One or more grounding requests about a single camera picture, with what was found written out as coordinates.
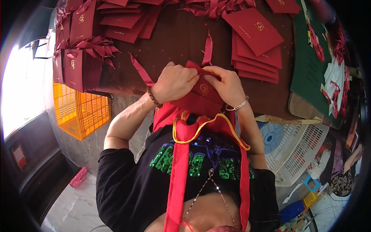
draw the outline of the brown tablecloth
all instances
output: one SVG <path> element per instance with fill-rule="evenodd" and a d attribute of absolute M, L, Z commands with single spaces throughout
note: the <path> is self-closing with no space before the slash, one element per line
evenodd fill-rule
<path fill-rule="evenodd" d="M 169 62 L 185 66 L 188 60 L 201 64 L 207 31 L 213 39 L 212 64 L 233 70 L 230 65 L 232 52 L 232 28 L 221 17 L 211 20 L 195 17 L 192 13 L 177 10 L 179 4 L 167 5 L 161 12 L 151 39 L 138 39 L 135 44 L 115 40 L 115 46 L 122 53 L 115 53 L 112 59 L 116 70 L 103 66 L 98 91 L 124 94 L 143 94 L 146 85 L 130 61 L 131 52 L 144 67 L 154 82 L 162 68 Z M 293 19 L 288 14 L 274 14 L 265 1 L 256 0 L 257 10 L 278 30 L 284 38 L 280 44 L 282 70 L 279 83 L 262 82 L 241 78 L 245 93 L 254 112 L 299 119 L 288 111 L 288 99 L 294 66 Z"/>

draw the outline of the necklace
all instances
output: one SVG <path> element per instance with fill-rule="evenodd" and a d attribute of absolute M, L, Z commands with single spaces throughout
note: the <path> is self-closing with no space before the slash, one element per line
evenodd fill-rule
<path fill-rule="evenodd" d="M 232 222 L 233 222 L 234 226 L 236 227 L 236 223 L 234 222 L 234 219 L 233 219 L 233 217 L 232 217 L 231 211 L 229 210 L 228 204 L 227 204 L 226 200 L 224 199 L 223 194 L 221 193 L 219 187 L 216 185 L 216 183 L 214 182 L 214 180 L 211 178 L 211 177 L 214 175 L 214 169 L 213 169 L 213 168 L 210 168 L 210 169 L 207 171 L 207 173 L 208 173 L 208 175 L 209 175 L 209 178 L 205 181 L 204 185 L 202 186 L 202 188 L 201 188 L 200 191 L 198 192 L 197 196 L 196 196 L 195 199 L 193 200 L 193 202 L 192 202 L 191 206 L 189 207 L 188 211 L 186 212 L 186 214 L 185 214 L 183 220 L 188 216 L 189 211 L 191 210 L 193 204 L 196 202 L 198 196 L 200 195 L 201 191 L 202 191 L 203 188 L 205 187 L 206 183 L 207 183 L 209 180 L 211 180 L 211 181 L 214 183 L 216 189 L 218 190 L 220 196 L 222 197 L 222 199 L 223 199 L 223 201 L 224 201 L 224 204 L 226 204 L 226 207 L 227 207 L 227 209 L 228 209 L 228 212 L 229 212 L 229 215 L 230 215 L 230 217 L 231 217 L 231 219 L 232 219 Z"/>

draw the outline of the green cutting mat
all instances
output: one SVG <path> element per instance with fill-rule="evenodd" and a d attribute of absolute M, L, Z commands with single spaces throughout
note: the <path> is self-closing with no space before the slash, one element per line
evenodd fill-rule
<path fill-rule="evenodd" d="M 296 0 L 296 2 L 302 7 L 300 0 Z M 308 44 L 308 32 L 305 16 L 303 10 L 301 10 L 295 17 L 296 57 L 290 90 L 312 104 L 319 112 L 328 118 L 336 128 L 339 129 L 341 123 L 340 116 L 338 116 L 337 119 L 334 118 L 333 114 L 328 116 L 328 101 L 321 92 L 321 84 L 325 84 L 324 74 L 327 69 L 327 64 L 331 63 L 331 56 L 328 51 L 327 42 L 322 36 L 322 33 L 325 35 L 325 29 L 316 19 L 308 1 L 305 1 L 305 5 L 307 7 L 307 15 L 312 16 L 309 17 L 311 26 L 318 37 L 322 49 L 324 50 L 325 62 L 321 63 L 319 61 L 314 48 L 310 47 Z"/>

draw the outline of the red sash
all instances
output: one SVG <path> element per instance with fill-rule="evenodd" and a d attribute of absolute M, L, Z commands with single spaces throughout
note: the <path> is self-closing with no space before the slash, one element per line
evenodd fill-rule
<path fill-rule="evenodd" d="M 168 102 L 164 103 L 164 106 L 161 109 L 158 108 L 154 115 L 153 132 L 165 125 L 172 124 L 173 139 L 175 141 L 164 232 L 179 231 L 188 172 L 189 143 L 198 137 L 202 128 L 230 137 L 240 147 L 242 157 L 240 217 L 242 230 L 246 230 L 250 209 L 249 160 L 246 151 L 250 149 L 250 146 L 243 140 L 239 139 L 234 132 L 236 127 L 236 117 L 234 112 L 230 113 L 228 117 L 224 114 L 217 114 L 214 119 L 209 119 L 205 116 L 198 117 L 196 123 L 193 125 L 187 125 L 186 123 L 189 115 L 189 112 L 175 107 Z"/>

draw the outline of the black t-shirt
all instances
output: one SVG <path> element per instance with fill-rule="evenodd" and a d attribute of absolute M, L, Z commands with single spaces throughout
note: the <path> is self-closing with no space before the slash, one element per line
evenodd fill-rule
<path fill-rule="evenodd" d="M 143 232 L 166 212 L 174 140 L 166 126 L 146 140 L 138 163 L 129 149 L 106 149 L 99 158 L 96 201 L 99 217 L 114 232 Z M 202 130 L 190 143 L 184 201 L 193 199 L 214 169 L 213 180 L 222 193 L 240 205 L 240 148 L 211 131 Z M 200 195 L 217 192 L 208 182 Z M 250 167 L 250 223 L 253 231 L 272 231 L 280 220 L 275 176 Z"/>

